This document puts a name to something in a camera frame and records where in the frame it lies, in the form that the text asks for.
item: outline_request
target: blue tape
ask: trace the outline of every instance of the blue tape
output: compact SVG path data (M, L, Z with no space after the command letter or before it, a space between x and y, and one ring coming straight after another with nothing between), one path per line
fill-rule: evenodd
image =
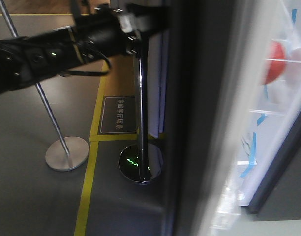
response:
M297 9L292 10L292 21L296 23Z
M253 132L253 139L252 139L252 145L250 150L250 156L249 156L249 165L248 167L242 172L242 174L239 176L239 178L245 178L247 174L253 169L255 166L255 152L256 152L256 145L257 145L257 134Z
M262 122L267 118L267 114L264 114L264 113L261 113L261 116L258 118L258 120L257 120L257 124L258 124L258 126L260 125L260 124L262 124Z

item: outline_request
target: black cable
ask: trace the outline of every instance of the black cable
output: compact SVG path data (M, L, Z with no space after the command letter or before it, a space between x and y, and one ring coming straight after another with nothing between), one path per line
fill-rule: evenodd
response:
M102 59L106 62L107 66L108 66L108 70L107 71L80 71L80 70L67 70L67 71L63 71L61 72L59 75L66 77L69 75L79 75L79 76L104 76L109 74L109 72L111 71L111 62L109 61L109 59L102 54L100 51L98 50L94 50L95 53L99 54Z

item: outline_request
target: stanchion post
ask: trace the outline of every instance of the stanchion post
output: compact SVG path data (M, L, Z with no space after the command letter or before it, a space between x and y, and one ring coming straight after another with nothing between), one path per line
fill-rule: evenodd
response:
M18 32L9 15L4 0L0 0L0 9L12 36L14 38L18 37ZM35 86L61 143L61 147L58 141L54 142L49 147L46 153L46 162L50 168L57 171L73 170L86 161L89 152L88 143L79 137L63 137L41 84L38 82ZM69 146L73 148L72 153L70 152L66 142L68 142L70 144Z

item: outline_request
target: reflective chrome base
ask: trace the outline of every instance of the reflective chrome base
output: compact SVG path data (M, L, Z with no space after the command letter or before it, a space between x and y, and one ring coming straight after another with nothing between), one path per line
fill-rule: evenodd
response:
M56 171L71 171L82 165L89 153L88 143L79 137L64 138L70 151L66 155L60 140L55 141L46 152L48 166Z
M148 144L147 158L149 160L149 165L146 179L140 177L137 145L130 145L121 152L119 168L122 174L134 183L149 184L161 174L163 159L160 149L153 144Z

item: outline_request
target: chrome pole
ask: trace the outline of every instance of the chrome pole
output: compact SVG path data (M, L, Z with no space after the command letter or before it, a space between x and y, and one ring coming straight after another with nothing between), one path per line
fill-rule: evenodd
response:
M148 143L148 46L148 41L143 41L134 60L136 144L126 147L119 158L120 171L127 179L136 184L153 182L161 174L163 165L160 149L156 145Z
M7 10L7 7L6 7L5 3L4 3L4 0L0 0L0 9L2 11L3 17L4 17L5 21L6 21L6 24L7 24L8 28L9 28L9 30L11 31L11 33L13 35L13 37L14 38L18 37L18 32L17 32L17 30L16 30L16 28L14 26L12 18L10 17L10 15L8 13L8 10ZM35 86L36 86L36 88L38 90L38 93L39 93L40 98L41 98L41 100L43 102L43 105L45 106L45 108L47 110L47 113L48 113L48 115L49 115L49 117L50 117L50 119L52 121L52 124L53 124L53 126L54 126L54 128L55 128L55 130L56 130L56 132L58 134L58 137L59 137L60 142L61 142L61 144L62 144L62 146L64 148L64 151L65 151L66 155L69 156L70 151L69 151L69 149L68 149L68 147L66 145L66 142L65 142L65 140L63 138L63 135L62 135L62 133L60 131L60 128L58 126L56 118L53 115L53 112L51 110L50 104L49 104L48 99L47 99L47 97L46 97L46 95L45 95L45 93L44 93L44 91L42 89L42 86L41 86L41 84L39 82L36 83Z

